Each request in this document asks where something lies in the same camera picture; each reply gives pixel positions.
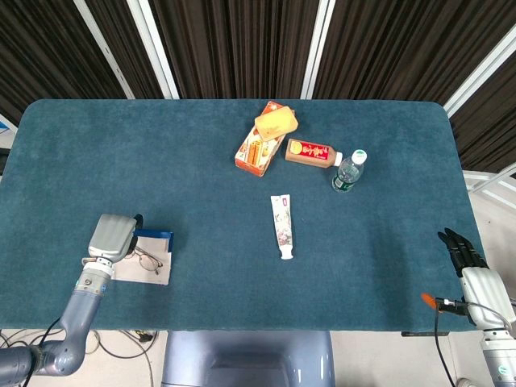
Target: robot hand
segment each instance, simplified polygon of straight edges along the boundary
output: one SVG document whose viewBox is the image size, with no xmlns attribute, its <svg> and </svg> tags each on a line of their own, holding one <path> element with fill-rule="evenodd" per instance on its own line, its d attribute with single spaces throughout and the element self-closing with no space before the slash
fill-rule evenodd
<svg viewBox="0 0 516 387">
<path fill-rule="evenodd" d="M 500 275 L 488 267 L 467 239 L 449 228 L 444 230 L 446 234 L 438 235 L 450 252 L 471 320 L 481 331 L 506 329 L 511 332 L 516 314 Z"/>
<path fill-rule="evenodd" d="M 476 328 L 484 332 L 481 347 L 494 385 L 516 387 L 516 340 L 512 337 L 516 315 L 506 288 L 467 239 L 448 228 L 444 230 L 438 235 L 450 252 L 464 302 L 436 298 L 438 307 L 468 312 Z"/>
</svg>

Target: toothpaste tube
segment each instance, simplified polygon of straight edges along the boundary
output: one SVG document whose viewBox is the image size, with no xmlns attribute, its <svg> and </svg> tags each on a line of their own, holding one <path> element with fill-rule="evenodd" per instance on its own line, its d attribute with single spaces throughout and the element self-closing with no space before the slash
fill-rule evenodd
<svg viewBox="0 0 516 387">
<path fill-rule="evenodd" d="M 274 227 L 281 258 L 289 260 L 292 256 L 292 223 L 290 222 L 290 195 L 271 196 L 273 204 Z"/>
</svg>

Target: cable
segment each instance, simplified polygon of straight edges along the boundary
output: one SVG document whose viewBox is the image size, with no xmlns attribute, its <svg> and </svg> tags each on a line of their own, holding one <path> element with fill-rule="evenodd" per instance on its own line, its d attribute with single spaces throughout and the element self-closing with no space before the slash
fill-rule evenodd
<svg viewBox="0 0 516 387">
<path fill-rule="evenodd" d="M 137 339 L 137 340 L 139 340 L 139 336 L 134 336 L 130 331 L 124 331 L 124 332 L 126 332 L 128 335 L 131 335 L 131 337 L 132 337 L 133 339 Z"/>
<path fill-rule="evenodd" d="M 97 331 L 93 331 L 95 339 L 97 339 L 97 345 L 93 349 L 93 351 L 84 352 L 86 355 L 93 355 L 100 348 L 100 336 Z"/>
<path fill-rule="evenodd" d="M 56 321 L 54 321 L 52 324 L 50 324 L 50 327 L 48 327 L 47 331 L 44 333 L 43 337 L 41 338 L 41 341 L 38 344 L 38 347 L 41 347 L 43 345 L 45 339 L 48 336 L 48 333 L 54 327 L 54 325 L 56 325 L 59 322 L 60 319 L 61 319 L 61 317 L 59 317 Z M 31 377 L 32 377 L 32 374 L 34 373 L 34 371 L 35 371 L 35 361 L 33 359 L 32 364 L 31 364 L 31 369 L 29 370 L 29 373 L 27 375 L 27 379 L 25 379 L 25 382 L 23 383 L 23 387 L 27 387 L 28 386 L 29 381 L 31 380 Z"/>
<path fill-rule="evenodd" d="M 2 343 L 2 345 L 0 345 L 0 348 L 3 347 L 4 344 L 6 344 L 7 347 L 9 347 L 9 343 L 7 342 L 7 337 L 2 335 L 2 333 L 0 333 L 0 339 L 3 340 L 3 343 Z"/>
<path fill-rule="evenodd" d="M 20 329 L 19 331 L 13 333 L 11 336 L 9 336 L 6 341 L 9 343 L 9 340 L 11 340 L 13 337 L 15 337 L 18 333 L 22 333 L 23 331 L 26 331 L 27 329 Z"/>
<path fill-rule="evenodd" d="M 7 347 L 8 347 L 8 348 L 11 348 L 11 347 L 13 347 L 15 344 L 18 344 L 18 343 L 23 344 L 25 347 L 28 347 L 28 346 L 29 346 L 29 344 L 27 344 L 25 341 L 23 341 L 23 340 L 17 340 L 17 341 L 15 341 L 15 342 L 11 343 L 11 344 L 8 344 L 8 345 L 7 345 Z"/>
<path fill-rule="evenodd" d="M 26 335 L 23 335 L 23 336 L 19 336 L 18 339 L 24 339 L 26 337 L 29 337 L 29 336 L 32 336 L 32 335 L 37 335 L 38 333 L 43 333 L 45 332 L 45 329 L 41 329 L 41 330 L 38 330 L 38 331 L 33 331 L 33 332 L 29 332 L 27 333 Z"/>
<path fill-rule="evenodd" d="M 124 335 L 129 335 L 127 334 L 126 332 L 124 331 L 119 331 L 120 333 L 123 333 Z M 113 357 L 116 357 L 117 359 L 135 359 L 136 357 L 140 357 L 142 355 L 144 355 L 145 353 L 148 352 L 149 349 L 152 348 L 152 346 L 154 345 L 154 343 L 156 342 L 156 339 L 158 337 L 158 331 L 156 331 L 156 334 L 154 335 L 154 337 L 152 338 L 152 341 L 151 341 L 151 344 L 147 347 L 147 349 L 144 349 L 142 347 L 142 352 L 137 354 L 137 355 L 133 355 L 133 356 L 121 356 L 121 355 L 116 355 L 115 353 L 109 351 L 108 349 L 106 349 L 106 347 L 104 347 L 104 344 L 102 344 L 102 341 L 100 340 L 100 334 L 98 334 L 98 345 L 100 345 L 100 348 L 102 348 L 104 350 L 105 353 L 107 353 L 108 355 L 111 355 Z"/>
<path fill-rule="evenodd" d="M 478 306 L 479 308 L 488 310 L 492 314 L 495 314 L 500 320 L 502 320 L 503 325 L 505 329 L 509 332 L 509 334 L 512 336 L 513 333 L 513 327 L 510 324 L 510 322 L 505 318 L 501 313 L 497 312 L 495 309 L 491 309 L 485 305 L 477 304 L 476 302 L 467 302 L 468 306 Z"/>
<path fill-rule="evenodd" d="M 52 335 L 59 335 L 62 331 L 64 331 L 64 329 L 60 329 L 60 330 L 58 330 L 57 332 L 49 333 L 49 334 L 47 335 L 47 337 L 48 337 L 48 336 L 52 336 Z M 44 335 L 36 336 L 34 339 L 32 339 L 32 340 L 31 340 L 31 342 L 29 343 L 29 345 L 34 344 L 34 343 L 35 343 L 35 342 L 36 342 L 40 337 L 43 337 L 43 336 L 44 336 Z"/>
<path fill-rule="evenodd" d="M 152 366 L 151 366 L 151 361 L 148 359 L 148 355 L 147 355 L 147 352 L 149 349 L 151 349 L 151 346 L 154 344 L 154 342 L 156 341 L 156 337 L 158 336 L 158 332 L 156 331 L 156 334 L 154 335 L 154 340 L 151 342 L 151 345 L 149 346 L 149 348 L 147 348 L 147 350 L 144 350 L 144 347 L 142 347 L 142 345 L 140 343 L 138 343 L 137 340 L 133 339 L 133 337 L 131 335 L 129 335 L 128 333 L 124 332 L 124 331 L 121 331 L 125 336 L 127 336 L 127 338 L 132 341 L 134 344 L 136 344 L 138 347 L 142 348 L 142 353 L 145 355 L 145 360 L 147 361 L 147 365 L 148 365 L 148 372 L 149 372 L 149 376 L 150 376 L 150 379 L 151 379 L 151 387 L 154 387 L 154 377 L 152 376 Z"/>
<path fill-rule="evenodd" d="M 437 303 L 435 306 L 435 321 L 434 321 L 434 337 L 435 337 L 435 346 L 437 347 L 437 352 L 439 353 L 439 357 L 441 358 L 441 363 L 443 363 L 444 371 L 446 371 L 446 376 L 450 381 L 451 387 L 456 387 L 453 382 L 452 375 L 448 371 L 448 367 L 446 365 L 446 361 L 444 361 L 443 353 L 441 352 L 441 347 L 439 346 L 439 337 L 437 336 L 437 330 L 439 328 L 439 308 L 441 304 Z"/>
</svg>

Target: food packaging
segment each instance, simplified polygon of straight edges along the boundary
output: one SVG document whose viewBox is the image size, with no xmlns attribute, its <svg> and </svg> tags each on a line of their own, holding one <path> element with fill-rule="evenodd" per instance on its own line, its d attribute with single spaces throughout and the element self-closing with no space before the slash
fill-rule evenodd
<svg viewBox="0 0 516 387">
<path fill-rule="evenodd" d="M 261 114 L 267 114 L 282 107 L 277 102 L 269 101 Z M 256 126 L 253 126 L 235 154 L 236 166 L 262 177 L 284 138 L 285 135 L 280 135 L 275 139 L 263 141 Z"/>
<path fill-rule="evenodd" d="M 283 106 L 256 117 L 255 128 L 263 141 L 269 141 L 298 129 L 298 121 L 293 111 L 288 106 Z"/>
</svg>

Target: black curtain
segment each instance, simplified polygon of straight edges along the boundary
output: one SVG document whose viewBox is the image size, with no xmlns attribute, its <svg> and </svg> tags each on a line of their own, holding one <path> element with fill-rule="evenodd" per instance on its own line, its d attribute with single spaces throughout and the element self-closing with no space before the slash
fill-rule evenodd
<svg viewBox="0 0 516 387">
<path fill-rule="evenodd" d="M 127 0 L 86 3 L 135 97 L 163 98 Z"/>
<path fill-rule="evenodd" d="M 444 104 L 514 24 L 514 0 L 337 0 L 314 98 Z"/>
<path fill-rule="evenodd" d="M 0 20 L 0 112 L 12 123 L 40 98 L 125 98 L 73 1 L 2 1 Z"/>
<path fill-rule="evenodd" d="M 516 53 L 462 105 L 451 123 L 463 169 L 498 173 L 516 162 Z"/>
<path fill-rule="evenodd" d="M 318 1 L 153 0 L 183 98 L 299 98 Z"/>
</svg>

